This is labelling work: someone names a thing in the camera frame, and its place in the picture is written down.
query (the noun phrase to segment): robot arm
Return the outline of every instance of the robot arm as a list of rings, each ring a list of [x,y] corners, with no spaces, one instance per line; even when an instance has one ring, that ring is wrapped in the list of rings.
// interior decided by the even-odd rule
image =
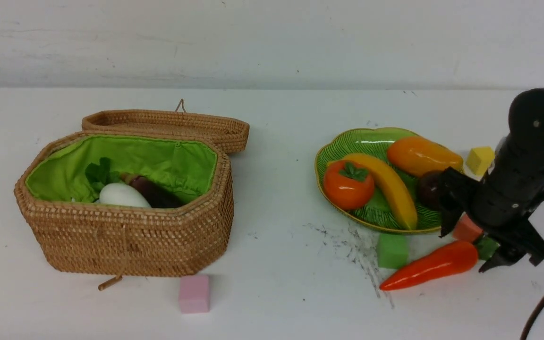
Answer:
[[[500,247],[480,268],[512,265],[524,255],[538,265],[544,240],[528,218],[544,202],[544,88],[520,93],[509,111],[510,133],[481,181],[448,168],[440,175],[441,237],[463,213]]]

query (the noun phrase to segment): wicker basket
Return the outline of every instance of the wicker basket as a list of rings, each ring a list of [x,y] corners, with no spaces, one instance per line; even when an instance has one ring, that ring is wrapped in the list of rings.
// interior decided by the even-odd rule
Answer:
[[[115,275],[194,275],[224,254],[234,217],[230,160],[249,125],[236,119],[153,110],[103,111],[84,131],[48,144],[15,185],[17,204],[46,260],[59,271]],[[37,200],[26,179],[49,155],[90,135],[198,140],[217,153],[211,189],[177,209]]]

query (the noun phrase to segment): dark red fruit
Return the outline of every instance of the dark red fruit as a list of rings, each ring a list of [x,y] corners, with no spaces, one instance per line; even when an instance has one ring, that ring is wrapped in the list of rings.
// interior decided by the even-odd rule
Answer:
[[[440,210],[440,174],[442,171],[426,172],[417,182],[417,199],[426,207]]]

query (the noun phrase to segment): basket rim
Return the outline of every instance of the basket rim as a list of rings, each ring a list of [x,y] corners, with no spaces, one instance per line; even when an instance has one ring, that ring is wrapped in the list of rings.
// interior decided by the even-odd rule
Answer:
[[[236,118],[230,118],[230,117],[224,117],[224,116],[214,116],[210,114],[201,114],[196,112],[179,112],[175,110],[145,110],[145,109],[121,109],[121,110],[101,110],[100,112],[90,114],[89,116],[85,116],[82,119],[82,127],[84,131],[86,130],[99,130],[100,128],[109,128],[109,129],[115,129],[117,131],[138,131],[140,129],[136,127],[119,127],[118,125],[100,125],[97,123],[94,123],[93,120],[99,116],[107,116],[107,115],[113,115],[113,114],[136,114],[136,113],[147,113],[147,114],[160,114],[162,116],[179,116],[179,117],[186,117],[186,118],[203,118],[211,121],[218,121],[218,122],[234,122],[237,123],[240,126],[239,131],[233,131],[231,133],[224,133],[220,134],[221,136],[227,136],[227,137],[243,137],[245,133],[248,133],[249,131],[249,123],[244,122],[243,120],[236,119]],[[201,135],[198,134],[199,137],[203,138],[210,138],[208,135]]]
[[[167,140],[193,140],[205,144],[212,151],[218,155],[216,162],[212,185],[209,190],[199,196],[194,201],[174,209],[169,208],[152,208],[152,207],[132,207],[132,206],[114,206],[107,204],[94,204],[83,202],[52,202],[45,200],[38,200],[35,198],[28,187],[26,187],[26,178],[36,168],[36,166],[44,161],[49,155],[57,150],[76,142],[80,138],[96,135],[111,135],[111,136],[131,136],[131,137],[148,137],[148,138],[161,138]],[[228,168],[230,167],[230,159],[226,153],[223,153],[221,149],[212,141],[206,138],[189,137],[189,136],[170,136],[169,134],[156,134],[156,133],[132,133],[121,134],[117,131],[99,131],[99,130],[85,130],[69,134],[66,137],[54,140],[43,147],[41,152],[33,159],[32,163],[26,168],[22,176],[15,184],[15,195],[17,200],[22,201],[25,209],[29,211],[35,211],[37,209],[66,209],[71,211],[85,211],[90,213],[139,213],[143,215],[165,215],[166,217],[178,217],[193,211],[195,207],[202,206],[207,203],[215,203],[224,199],[224,191],[220,188],[227,185]]]

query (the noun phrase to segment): green plate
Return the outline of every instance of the green plate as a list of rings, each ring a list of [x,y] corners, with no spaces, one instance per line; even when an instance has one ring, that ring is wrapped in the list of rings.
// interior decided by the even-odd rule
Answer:
[[[384,232],[387,234],[414,235],[439,231],[441,224],[440,213],[424,207],[417,201],[415,194],[417,178],[398,170],[387,160],[387,149],[393,142],[403,137],[416,135],[417,134],[412,131],[401,129],[399,127],[352,129],[345,131],[345,133],[335,137],[330,144],[325,145],[316,154],[314,169],[320,192],[323,194],[326,200],[328,200],[334,207],[339,209],[339,211],[344,213],[344,215],[347,215],[353,220],[379,232]],[[378,159],[385,161],[398,173],[415,201],[418,217],[416,230],[404,230],[399,226],[391,214],[391,209],[387,204],[385,196],[379,188],[375,189],[375,195],[373,195],[373,198],[371,198],[367,205],[355,211],[344,211],[329,200],[322,189],[322,180],[324,177],[324,170],[326,170],[326,164],[328,164],[329,161],[337,161],[348,153],[368,153],[369,155],[373,155]]]

